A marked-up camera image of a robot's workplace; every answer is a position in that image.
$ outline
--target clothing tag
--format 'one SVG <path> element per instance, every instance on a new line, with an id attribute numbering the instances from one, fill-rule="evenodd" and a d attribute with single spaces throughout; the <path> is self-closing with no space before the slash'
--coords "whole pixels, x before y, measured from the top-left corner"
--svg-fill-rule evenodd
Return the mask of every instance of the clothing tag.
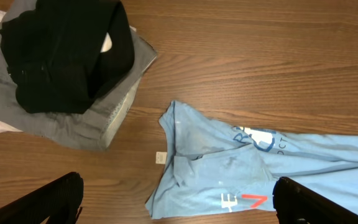
<path id="1" fill-rule="evenodd" d="M 167 161 L 167 152 L 157 152 L 155 154 L 155 163 L 156 164 L 165 164 Z"/>

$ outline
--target t-shirt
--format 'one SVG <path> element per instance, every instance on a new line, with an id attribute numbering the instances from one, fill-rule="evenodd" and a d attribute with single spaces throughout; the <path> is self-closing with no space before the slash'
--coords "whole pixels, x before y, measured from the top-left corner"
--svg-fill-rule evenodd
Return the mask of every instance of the t-shirt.
<path id="1" fill-rule="evenodd" d="M 273 188 L 283 176 L 358 214 L 358 136 L 231 126 L 179 101 L 160 124 L 168 149 L 146 203 L 153 219 L 274 211 Z"/>

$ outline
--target gray cloth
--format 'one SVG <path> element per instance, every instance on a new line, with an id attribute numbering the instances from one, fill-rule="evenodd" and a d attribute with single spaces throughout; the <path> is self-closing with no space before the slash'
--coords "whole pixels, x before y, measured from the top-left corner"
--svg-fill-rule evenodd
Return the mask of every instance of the gray cloth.
<path id="1" fill-rule="evenodd" d="M 9 21 L 24 11 L 35 9 L 35 3 L 36 0 L 15 0 L 2 21 Z M 98 99 L 84 114 L 26 113 L 16 101 L 16 84 L 7 74 L 7 65 L 0 49 L 0 121 L 64 146 L 105 150 L 109 144 L 106 139 L 110 139 L 105 135 L 111 126 L 112 114 L 117 110 L 117 106 L 122 105 L 127 92 L 136 85 L 157 57 L 153 48 L 133 31 L 132 40 L 135 48 L 134 66 L 125 79 L 106 96 Z"/>

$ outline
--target black garment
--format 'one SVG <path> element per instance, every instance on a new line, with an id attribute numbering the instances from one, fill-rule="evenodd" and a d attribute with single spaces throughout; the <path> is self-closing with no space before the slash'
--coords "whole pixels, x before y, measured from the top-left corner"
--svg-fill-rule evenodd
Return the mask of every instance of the black garment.
<path id="1" fill-rule="evenodd" d="M 134 63 L 120 1 L 38 0 L 0 33 L 17 102 L 28 113 L 84 113 Z M 106 33 L 112 47 L 100 53 Z"/>

